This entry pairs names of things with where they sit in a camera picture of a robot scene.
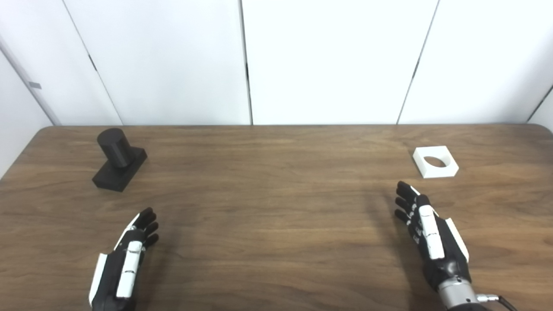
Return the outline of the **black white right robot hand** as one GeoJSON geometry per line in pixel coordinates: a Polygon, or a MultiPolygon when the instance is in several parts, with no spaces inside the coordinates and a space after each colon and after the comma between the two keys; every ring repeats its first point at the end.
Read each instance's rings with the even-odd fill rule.
{"type": "Polygon", "coordinates": [[[396,188],[395,216],[407,226],[423,260],[423,277],[438,291],[451,278],[471,282],[466,246],[451,219],[438,216],[430,199],[404,181],[396,188]]]}

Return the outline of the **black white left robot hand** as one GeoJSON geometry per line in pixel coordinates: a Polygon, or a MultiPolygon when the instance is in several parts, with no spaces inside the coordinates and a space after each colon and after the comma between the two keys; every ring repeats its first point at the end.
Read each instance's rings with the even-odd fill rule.
{"type": "Polygon", "coordinates": [[[89,290],[93,311],[134,311],[136,282],[146,250],[159,240],[156,213],[148,207],[123,230],[111,253],[100,253],[89,290]]]}

